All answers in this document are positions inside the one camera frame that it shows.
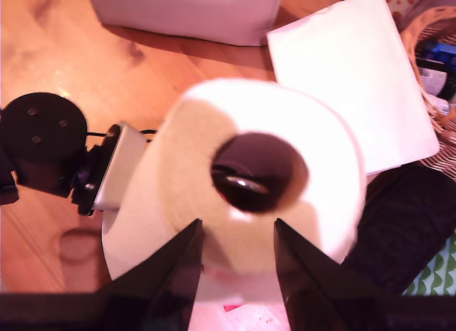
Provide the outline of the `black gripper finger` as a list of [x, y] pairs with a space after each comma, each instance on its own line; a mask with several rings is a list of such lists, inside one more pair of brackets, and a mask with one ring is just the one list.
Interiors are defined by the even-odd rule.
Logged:
[[282, 219], [274, 222], [276, 274], [292, 330], [387, 330], [385, 294]]
[[202, 221], [195, 219], [106, 289], [100, 330], [187, 330], [202, 272]]

